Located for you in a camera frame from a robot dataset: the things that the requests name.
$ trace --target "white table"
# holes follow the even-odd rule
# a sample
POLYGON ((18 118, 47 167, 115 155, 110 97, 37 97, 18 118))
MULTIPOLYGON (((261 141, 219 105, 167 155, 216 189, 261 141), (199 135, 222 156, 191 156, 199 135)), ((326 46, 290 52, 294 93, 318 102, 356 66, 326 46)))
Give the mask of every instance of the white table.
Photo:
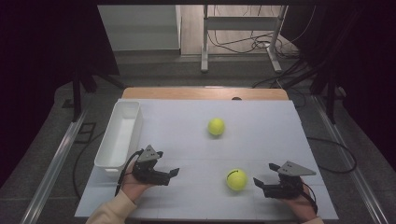
MULTIPOLYGON (((253 177, 277 184, 272 162, 296 162, 317 175, 303 177, 317 196, 318 215, 337 219, 328 191, 304 135, 292 101, 142 100, 143 128, 139 148, 151 144, 163 151, 154 167, 169 172, 180 168, 169 186, 147 190, 131 217, 150 220, 290 220, 289 208, 264 197, 253 177), (220 138, 206 130, 214 117, 224 119, 220 138), (233 192, 225 177, 233 168, 248 175, 246 188, 233 192)), ((116 179, 93 167, 76 212, 88 217, 114 197, 116 179)))

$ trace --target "person's arm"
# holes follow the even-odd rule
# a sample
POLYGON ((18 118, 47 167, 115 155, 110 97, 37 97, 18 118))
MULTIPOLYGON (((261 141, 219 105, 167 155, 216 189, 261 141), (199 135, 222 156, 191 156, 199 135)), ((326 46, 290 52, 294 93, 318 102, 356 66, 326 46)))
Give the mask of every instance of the person's arm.
POLYGON ((124 223, 125 219, 136 209, 136 205, 120 190, 109 202, 102 203, 87 220, 91 223, 124 223))
POLYGON ((122 181, 122 187, 117 196, 109 202, 101 204, 88 218, 91 223, 124 223, 125 219, 136 209, 134 201, 152 185, 138 182, 131 174, 134 164, 131 164, 122 181))
MULTIPOLYGON (((309 189, 304 185, 304 192, 309 195, 309 189)), ((298 220, 303 224, 323 224, 323 220, 317 216, 311 203, 302 195, 296 199, 280 200, 287 204, 298 220)))

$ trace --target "sleeve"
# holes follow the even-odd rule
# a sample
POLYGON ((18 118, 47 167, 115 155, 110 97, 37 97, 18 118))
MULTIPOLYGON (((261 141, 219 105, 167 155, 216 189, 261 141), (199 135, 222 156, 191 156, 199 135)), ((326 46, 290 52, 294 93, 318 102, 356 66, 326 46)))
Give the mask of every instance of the sleeve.
POLYGON ((305 223, 302 224, 324 224, 323 220, 320 217, 316 217, 310 221, 307 221, 305 223))
POLYGON ((91 223, 124 223, 125 219, 136 209, 136 205, 120 190, 119 194, 109 202, 102 203, 88 218, 91 223))

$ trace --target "metal rail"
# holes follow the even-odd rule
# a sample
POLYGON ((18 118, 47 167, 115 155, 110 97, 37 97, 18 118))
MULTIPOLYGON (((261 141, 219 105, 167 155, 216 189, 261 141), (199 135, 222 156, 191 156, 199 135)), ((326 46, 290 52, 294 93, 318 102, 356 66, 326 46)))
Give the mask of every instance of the metal rail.
MULTIPOLYGON (((313 95, 312 98, 314 100, 314 104, 317 107, 319 114, 323 119, 324 124, 326 125, 327 130, 329 131, 329 134, 332 136, 332 140, 345 146, 346 143, 343 137, 341 136, 341 134, 338 132, 336 125, 332 124, 332 122, 327 117, 326 109, 325 109, 326 106, 319 99, 319 96, 313 95)), ((341 148, 339 152, 341 155, 341 159, 343 160, 346 167, 351 168, 353 164, 352 158, 341 148)), ((373 218, 373 221, 376 224, 388 224, 389 223, 388 219, 386 218, 384 212, 382 211, 381 204, 379 203, 378 199, 375 197, 373 190, 371 189, 366 179, 364 178, 359 166, 350 175, 353 181, 355 182, 355 186, 359 194, 363 198, 363 201, 366 204, 367 209, 373 218)))
POLYGON ((43 180, 41 180, 38 189, 35 192, 35 196, 30 201, 29 206, 26 209, 25 214, 22 217, 21 223, 36 223, 38 217, 43 210, 43 207, 50 195, 50 192, 55 184, 58 174, 61 172, 64 160, 69 153, 70 147, 78 134, 78 130, 81 127, 82 121, 87 115, 87 111, 91 102, 92 93, 87 93, 83 99, 83 108, 79 118, 76 122, 72 122, 64 135, 64 139, 56 151, 52 162, 49 165, 47 172, 45 173, 43 180))

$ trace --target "black curtain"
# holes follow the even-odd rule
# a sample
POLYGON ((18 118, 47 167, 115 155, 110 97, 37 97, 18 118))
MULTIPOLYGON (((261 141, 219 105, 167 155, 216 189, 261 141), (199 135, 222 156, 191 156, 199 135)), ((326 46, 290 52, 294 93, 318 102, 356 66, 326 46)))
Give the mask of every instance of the black curtain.
POLYGON ((88 66, 119 73, 96 4, 81 2, 0 4, 1 185, 47 118, 57 88, 88 66))
POLYGON ((336 64, 337 83, 346 90, 344 107, 396 170, 395 8, 391 2, 370 3, 336 64))

